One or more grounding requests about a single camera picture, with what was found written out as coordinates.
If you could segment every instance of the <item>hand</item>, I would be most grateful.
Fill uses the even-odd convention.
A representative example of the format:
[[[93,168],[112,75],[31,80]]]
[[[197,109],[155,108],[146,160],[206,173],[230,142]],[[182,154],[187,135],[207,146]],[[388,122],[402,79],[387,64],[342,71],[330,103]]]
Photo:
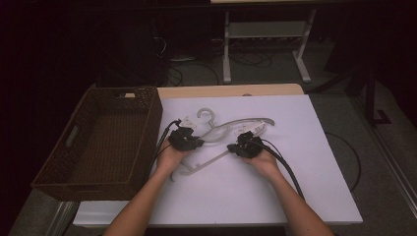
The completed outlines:
[[[163,171],[170,174],[190,152],[177,150],[172,147],[168,140],[165,140],[158,153],[159,156],[157,158],[156,171]]]
[[[270,179],[274,174],[281,175],[275,157],[267,150],[263,149],[261,153],[254,158],[242,158],[248,164],[251,164],[265,178]]]

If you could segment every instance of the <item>black hand-mounted device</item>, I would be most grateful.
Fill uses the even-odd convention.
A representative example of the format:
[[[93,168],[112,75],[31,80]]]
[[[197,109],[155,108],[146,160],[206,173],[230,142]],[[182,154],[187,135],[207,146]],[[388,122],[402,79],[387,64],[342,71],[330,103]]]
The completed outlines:
[[[263,145],[264,143],[262,143],[261,138],[258,136],[254,137],[254,134],[249,131],[239,135],[237,144],[228,145],[227,149],[232,153],[236,153],[238,156],[253,158],[261,153]]]
[[[199,137],[192,136],[194,130],[191,128],[180,127],[171,132],[168,141],[172,147],[177,150],[193,150],[203,145],[204,141],[199,140]]]

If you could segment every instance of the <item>person's right arm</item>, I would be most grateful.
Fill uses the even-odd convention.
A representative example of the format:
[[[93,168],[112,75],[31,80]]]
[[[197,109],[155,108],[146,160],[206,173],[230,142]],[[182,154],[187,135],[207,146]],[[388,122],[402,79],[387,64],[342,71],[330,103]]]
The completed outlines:
[[[253,165],[271,183],[295,236],[333,236],[328,226],[286,181],[269,152],[263,150],[257,157],[243,158],[243,161]]]

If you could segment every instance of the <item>brown woven basket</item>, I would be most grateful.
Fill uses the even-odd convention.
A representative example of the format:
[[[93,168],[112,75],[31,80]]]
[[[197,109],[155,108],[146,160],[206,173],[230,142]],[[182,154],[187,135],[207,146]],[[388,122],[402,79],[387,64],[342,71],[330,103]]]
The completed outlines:
[[[148,179],[161,116],[156,88],[88,90],[31,185],[59,201],[130,200]]]

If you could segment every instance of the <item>white table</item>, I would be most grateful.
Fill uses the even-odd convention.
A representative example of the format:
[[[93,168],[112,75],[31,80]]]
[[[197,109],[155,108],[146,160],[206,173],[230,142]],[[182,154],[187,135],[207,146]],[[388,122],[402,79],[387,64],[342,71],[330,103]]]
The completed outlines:
[[[268,126],[262,138],[279,148],[313,210],[330,224],[362,222],[307,95],[169,98],[163,99],[162,105],[161,130],[170,121],[188,116],[198,124],[196,136],[209,128],[207,116],[200,119],[196,117],[202,107],[216,113],[216,125],[249,117],[273,119],[275,125]],[[204,145],[188,156],[186,161],[191,165],[204,163],[225,151],[226,145],[235,142],[236,136],[232,131],[223,142]],[[285,169],[282,166],[280,169],[291,183]],[[286,223],[285,215],[267,181],[239,157],[228,154],[191,176],[179,174],[181,170],[185,170],[185,167],[180,166],[174,172],[175,182],[167,181],[164,186],[150,226]],[[74,224],[106,226],[125,204],[82,202]]]

